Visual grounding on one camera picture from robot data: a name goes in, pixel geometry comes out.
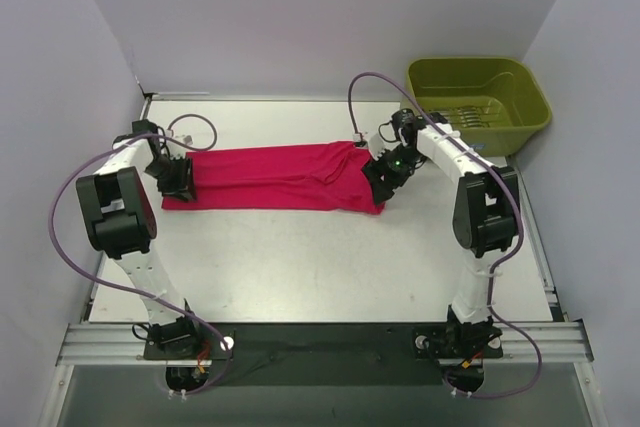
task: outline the green plastic bin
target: green plastic bin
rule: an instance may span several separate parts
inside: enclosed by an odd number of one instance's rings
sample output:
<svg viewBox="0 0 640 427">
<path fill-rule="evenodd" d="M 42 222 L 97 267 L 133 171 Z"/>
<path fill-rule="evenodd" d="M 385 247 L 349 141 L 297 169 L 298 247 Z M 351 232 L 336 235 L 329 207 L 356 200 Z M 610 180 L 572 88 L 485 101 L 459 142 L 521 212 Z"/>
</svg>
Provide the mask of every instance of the green plastic bin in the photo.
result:
<svg viewBox="0 0 640 427">
<path fill-rule="evenodd" d="M 440 112 L 484 157 L 517 152 L 551 121 L 551 109 L 531 71 L 501 57 L 416 60 L 407 88 L 427 112 Z M 412 107 L 404 99 L 403 107 Z"/>
</svg>

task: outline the white wall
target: white wall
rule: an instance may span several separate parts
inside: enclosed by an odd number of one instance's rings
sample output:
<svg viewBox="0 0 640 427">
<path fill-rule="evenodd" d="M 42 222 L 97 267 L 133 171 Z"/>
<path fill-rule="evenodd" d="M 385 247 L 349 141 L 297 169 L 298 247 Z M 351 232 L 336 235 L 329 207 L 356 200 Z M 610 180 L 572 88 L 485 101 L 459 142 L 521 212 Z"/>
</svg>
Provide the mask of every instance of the white wall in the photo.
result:
<svg viewBox="0 0 640 427">
<path fill-rule="evenodd" d="M 145 91 L 343 98 L 412 58 L 521 58 L 554 0 L 96 0 Z M 364 81 L 360 95 L 391 90 Z"/>
<path fill-rule="evenodd" d="M 50 246 L 49 203 L 142 98 L 93 0 L 0 0 L 0 105 L 0 425 L 32 427 L 87 287 Z M 76 204 L 65 198 L 60 233 L 93 268 Z"/>
<path fill-rule="evenodd" d="M 640 419 L 640 0 L 558 0 L 525 57 L 554 119 L 519 155 L 614 426 Z"/>
</svg>

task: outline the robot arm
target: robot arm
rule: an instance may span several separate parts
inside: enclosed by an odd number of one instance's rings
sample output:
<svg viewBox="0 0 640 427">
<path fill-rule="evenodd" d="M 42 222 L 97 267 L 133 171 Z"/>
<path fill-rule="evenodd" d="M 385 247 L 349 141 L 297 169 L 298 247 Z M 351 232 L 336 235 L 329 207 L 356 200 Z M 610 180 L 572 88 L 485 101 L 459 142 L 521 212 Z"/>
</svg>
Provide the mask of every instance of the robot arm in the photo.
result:
<svg viewBox="0 0 640 427">
<path fill-rule="evenodd" d="M 475 352 L 484 340 L 500 334 L 493 326 L 487 305 L 491 276 L 495 275 L 490 268 L 518 235 L 506 195 L 484 167 L 473 162 L 467 153 L 480 158 L 500 176 L 516 204 L 519 204 L 518 180 L 511 167 L 496 167 L 479 157 L 459 139 L 460 132 L 453 130 L 444 117 L 437 113 L 431 116 L 445 135 L 410 109 L 393 114 L 391 125 L 399 145 L 388 150 L 379 134 L 367 138 L 372 159 L 362 170 L 376 204 L 389 200 L 427 159 L 457 184 L 452 226 L 456 240 L 468 255 L 449 309 L 447 324 L 453 334 L 439 339 L 444 344 L 439 353 L 455 356 L 456 351 Z M 468 150 L 461 152 L 448 137 L 456 138 Z"/>
<path fill-rule="evenodd" d="M 114 148 L 143 133 L 157 133 L 147 120 L 133 123 L 133 133 L 119 137 Z M 190 137 L 179 139 L 190 144 Z M 170 155 L 157 138 L 137 140 L 112 155 L 93 175 L 76 181 L 76 191 L 89 241 L 127 273 L 134 287 L 189 309 L 177 292 L 152 246 L 157 226 L 140 172 L 157 180 L 163 196 L 188 202 L 196 197 L 191 159 L 184 150 L 172 148 Z M 141 297 L 149 313 L 148 340 L 169 357 L 193 355 L 199 350 L 199 326 Z"/>
</svg>

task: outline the purple cable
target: purple cable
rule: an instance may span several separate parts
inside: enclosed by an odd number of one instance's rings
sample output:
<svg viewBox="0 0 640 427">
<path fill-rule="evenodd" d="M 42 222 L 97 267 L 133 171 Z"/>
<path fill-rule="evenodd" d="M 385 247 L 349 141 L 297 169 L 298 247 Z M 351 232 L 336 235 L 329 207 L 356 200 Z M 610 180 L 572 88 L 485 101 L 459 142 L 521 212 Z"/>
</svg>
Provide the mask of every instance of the purple cable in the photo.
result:
<svg viewBox="0 0 640 427">
<path fill-rule="evenodd" d="M 431 127 L 433 127 L 433 129 L 436 132 L 438 132 L 442 136 L 446 136 L 447 135 L 446 132 L 444 130 L 442 130 L 438 126 L 437 123 L 435 123 L 433 120 L 431 120 L 431 117 L 429 117 L 427 115 L 427 113 L 422 109 L 422 107 L 420 107 L 420 105 L 418 104 L 418 101 L 411 94 L 409 94 L 409 92 L 407 92 L 407 90 L 404 87 L 402 87 L 400 84 L 398 84 L 392 78 L 387 77 L 386 75 L 380 74 L 378 72 L 362 72 L 361 74 L 356 75 L 353 78 L 353 80 L 351 80 L 351 83 L 349 84 L 349 90 L 348 90 L 348 93 L 347 93 L 347 103 L 349 105 L 349 116 L 351 117 L 351 123 L 353 124 L 353 130 L 355 131 L 356 134 L 360 134 L 360 131 L 358 130 L 358 126 L 356 124 L 356 119 L 355 119 L 355 116 L 353 114 L 353 103 L 352 103 L 351 98 L 352 98 L 352 95 L 353 95 L 353 87 L 354 87 L 355 83 L 358 81 L 358 79 L 361 79 L 362 77 L 377 77 L 378 79 L 382 79 L 385 82 L 393 85 L 409 102 L 411 102 L 411 105 L 413 105 L 413 107 L 415 107 L 415 109 L 418 112 L 420 112 L 420 114 L 422 114 L 422 116 L 427 121 L 427 123 Z M 496 269 L 500 265 L 502 265 L 507 260 L 511 259 L 522 248 L 522 244 L 524 243 L 524 236 L 522 235 L 523 232 L 524 232 L 524 226 L 522 225 L 522 217 L 520 215 L 520 209 L 518 208 L 518 205 L 516 204 L 516 200 L 513 198 L 513 195 L 511 195 L 511 192 L 509 191 L 509 188 L 506 186 L 504 181 L 500 178 L 498 173 L 491 168 L 491 166 L 489 166 L 484 160 L 482 160 L 482 159 L 476 157 L 475 155 L 471 154 L 470 152 L 468 152 L 467 149 L 465 149 L 460 144 L 460 142 L 458 142 L 453 137 L 447 137 L 447 140 L 449 142 L 451 142 L 460 152 L 464 153 L 467 157 L 469 157 L 473 162 L 475 162 L 476 164 L 480 165 L 483 169 L 485 169 L 489 173 L 489 175 L 491 177 L 493 177 L 493 179 L 496 181 L 496 183 L 498 184 L 500 189 L 502 189 L 502 191 L 504 192 L 504 195 L 507 198 L 507 200 L 509 201 L 509 205 L 511 206 L 511 209 L 513 210 L 513 214 L 514 214 L 514 216 L 516 218 L 516 224 L 517 224 L 518 234 L 519 234 L 518 235 L 518 241 L 516 242 L 516 245 L 514 246 L 514 248 L 511 251 L 507 252 L 505 255 L 503 255 L 498 260 L 496 260 L 493 264 L 491 264 L 491 267 L 489 268 L 489 273 L 493 274 L 493 273 L 495 273 Z M 493 300 L 494 287 L 495 287 L 495 277 L 491 277 L 489 279 L 489 289 L 488 289 L 488 295 L 487 295 L 487 305 L 489 306 L 489 312 L 491 312 L 491 315 L 493 315 L 496 319 L 498 319 L 498 321 L 502 322 L 507 327 L 512 328 L 513 330 L 518 332 L 520 335 L 522 335 L 525 339 L 527 339 L 529 341 L 529 343 L 531 343 L 531 345 L 533 346 L 533 350 L 535 350 L 535 352 L 536 352 L 536 358 L 537 358 L 536 372 L 533 375 L 533 377 L 531 378 L 531 380 L 527 384 L 525 384 L 525 385 L 523 385 L 521 387 L 518 387 L 518 388 L 515 388 L 515 389 L 511 389 L 511 390 L 507 390 L 505 392 L 500 392 L 500 393 L 497 393 L 497 394 L 478 394 L 478 393 L 473 393 L 473 394 L 470 395 L 470 398 L 472 398 L 472 399 L 480 399 L 480 400 L 504 399 L 505 397 L 511 397 L 513 395 L 521 394 L 521 393 L 526 392 L 526 391 L 530 390 L 531 388 L 533 388 L 533 386 L 536 385 L 536 383 L 540 379 L 540 376 L 542 375 L 542 352 L 540 352 L 540 347 L 538 346 L 536 341 L 526 331 L 524 331 L 523 329 L 521 329 L 520 327 L 515 325 L 513 322 L 505 320 L 503 317 L 501 317 L 500 315 L 498 315 L 496 313 L 496 311 L 494 310 L 493 306 L 491 305 L 492 300 Z M 446 375 L 444 376 L 443 380 L 449 387 L 454 388 L 449 383 L 449 379 L 447 378 Z"/>
<path fill-rule="evenodd" d="M 88 161 L 86 161 L 84 164 L 82 164 L 80 167 L 78 167 L 76 170 L 74 170 L 71 175 L 69 175 L 65 181 L 62 183 L 62 186 L 58 189 L 58 191 L 56 192 L 54 198 L 53 198 L 53 202 L 51 203 L 51 207 L 49 208 L 49 216 L 48 216 L 48 221 L 47 221 L 47 225 L 48 225 L 48 229 L 49 229 L 49 238 L 51 239 L 51 243 L 53 244 L 54 249 L 56 250 L 56 252 L 58 253 L 58 255 L 62 258 L 62 260 L 64 260 L 64 262 L 71 267 L 76 273 L 80 274 L 82 277 L 91 280 L 92 282 L 95 282 L 97 284 L 100 285 L 104 285 L 105 287 L 110 287 L 112 289 L 116 289 L 116 290 L 121 290 L 123 292 L 130 292 L 132 294 L 137 294 L 139 296 L 142 297 L 147 297 L 148 299 L 152 299 L 154 301 L 156 301 L 158 304 L 162 305 L 163 307 L 172 310 L 180 315 L 183 315 L 185 317 L 187 317 L 188 319 L 191 319 L 194 322 L 198 322 L 199 324 L 201 324 L 205 329 L 207 329 L 209 332 L 211 332 L 220 342 L 221 345 L 226 345 L 226 341 L 224 340 L 224 336 L 222 335 L 222 333 L 216 329 L 214 326 L 210 325 L 206 320 L 198 317 L 196 314 L 194 314 L 193 312 L 189 312 L 185 309 L 182 309 L 176 305 L 173 305 L 170 302 L 167 302 L 166 300 L 163 300 L 161 298 L 158 298 L 155 294 L 146 292 L 144 290 L 140 290 L 140 289 L 136 289 L 136 288 L 132 288 L 132 287 L 127 287 L 125 285 L 120 285 L 120 284 L 116 284 L 114 282 L 109 282 L 107 280 L 103 280 L 99 277 L 97 277 L 96 275 L 93 275 L 89 272 L 87 272 L 86 270 L 84 270 L 82 267 L 80 267 L 78 264 L 76 264 L 68 255 L 67 253 L 64 251 L 64 249 L 62 248 L 62 245 L 60 245 L 60 241 L 58 240 L 58 236 L 56 234 L 56 230 L 55 230 L 55 225 L 54 225 L 54 220 L 55 220 L 55 213 L 56 213 L 56 208 L 58 207 L 58 203 L 60 202 L 60 198 L 62 197 L 62 194 L 64 193 L 64 191 L 67 189 L 67 187 L 69 187 L 69 184 L 71 184 L 71 182 L 82 173 L 82 171 L 84 171 L 86 168 L 88 168 L 89 166 L 91 166 L 92 164 L 98 162 L 99 160 L 102 160 L 106 157 L 109 157 L 113 154 L 116 154 L 118 152 L 121 152 L 122 150 L 126 149 L 127 147 L 129 147 L 131 144 L 133 144 L 134 142 L 137 142 L 138 140 L 142 140 L 142 139 L 150 139 L 150 138 L 157 138 L 157 139 L 164 139 L 165 141 L 168 142 L 173 142 L 174 144 L 177 144 L 181 147 L 190 149 L 190 150 L 194 150 L 194 151 L 206 151 L 209 150 L 211 148 L 213 148 L 216 144 L 216 142 L 218 141 L 218 136 L 217 136 L 217 132 L 215 130 L 215 127 L 213 126 L 213 123 L 207 119 L 204 118 L 202 116 L 199 116 L 197 114 L 187 114 L 187 115 L 182 115 L 180 117 L 178 117 L 178 119 L 184 118 L 184 117 L 197 117 L 197 118 L 201 118 L 202 120 L 204 120 L 207 124 L 209 124 L 210 127 L 212 127 L 213 133 L 214 133 L 214 138 L 213 141 L 211 142 L 211 145 L 204 147 L 204 148 L 197 148 L 197 147 L 191 147 L 189 145 L 183 144 L 182 142 L 178 142 L 177 140 L 172 139 L 171 137 L 167 137 L 161 134 L 141 134 L 137 137 L 134 137 L 133 139 L 131 139 L 130 141 L 128 141 L 126 144 L 121 145 L 120 147 L 117 147 L 115 149 L 111 149 L 107 152 L 103 152 L 102 154 L 96 155 L 95 157 L 92 157 L 91 159 L 89 159 Z M 194 389 L 190 392 L 187 392 L 188 395 L 193 395 L 193 394 L 197 394 L 199 392 L 202 392 L 206 389 L 208 389 L 209 387 L 211 387 L 212 385 L 220 382 L 223 377 L 227 374 L 229 367 L 231 365 L 231 352 L 230 351 L 226 351 L 227 354 L 227 360 L 225 361 L 224 367 L 222 368 L 222 370 L 220 372 L 218 372 L 212 379 L 207 380 L 207 382 L 202 385 L 201 387 L 198 387 L 197 389 Z"/>
</svg>

